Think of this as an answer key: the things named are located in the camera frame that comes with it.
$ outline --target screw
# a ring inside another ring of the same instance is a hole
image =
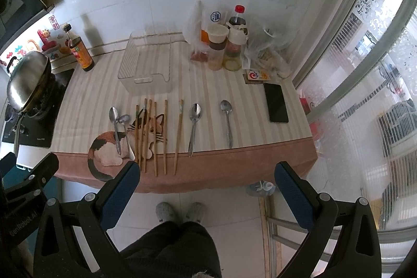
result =
[[[88,202],[91,202],[91,200],[94,200],[94,198],[95,198],[94,193],[87,193],[84,197],[84,199],[87,200]]]
[[[328,202],[330,200],[330,196],[327,193],[320,193],[318,197],[325,202]]]
[[[48,201],[46,203],[48,204],[48,206],[55,205],[56,199],[55,198],[48,199]]]
[[[367,206],[368,205],[368,201],[366,200],[366,198],[360,197],[359,198],[359,204],[363,205],[363,206]]]

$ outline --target black stovetop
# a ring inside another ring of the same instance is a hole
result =
[[[59,108],[61,107],[65,91],[74,69],[55,74],[56,89],[53,93],[53,105],[42,119],[30,118],[24,116],[20,128],[19,145],[51,147],[55,122],[58,117]],[[13,127],[16,125],[17,116],[6,123],[2,141],[14,143],[15,133]]]

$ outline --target clear plastic basket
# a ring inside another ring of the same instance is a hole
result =
[[[169,93],[171,61],[170,36],[139,37],[133,32],[117,77],[133,96]]]

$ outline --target gas stove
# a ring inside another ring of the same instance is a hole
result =
[[[74,69],[51,75],[45,94],[32,110],[22,119],[20,126],[19,145],[36,147],[51,147],[55,122],[58,117],[65,91],[70,82]],[[6,108],[2,141],[14,143],[15,127],[18,114],[8,105]]]

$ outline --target pot handle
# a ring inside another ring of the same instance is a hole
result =
[[[17,59],[17,57],[16,57],[16,56],[13,56],[13,57],[12,57],[12,59],[9,61],[9,64],[7,64],[6,71],[7,71],[7,73],[8,73],[8,74],[10,74],[9,69],[10,69],[10,67],[12,66],[12,63],[13,63],[16,59]]]
[[[16,132],[15,132],[15,143],[13,146],[13,153],[16,156],[19,153],[19,135],[20,135],[20,125],[22,124],[22,119],[24,117],[24,113],[20,113],[18,119],[17,119],[17,125],[16,125]]]

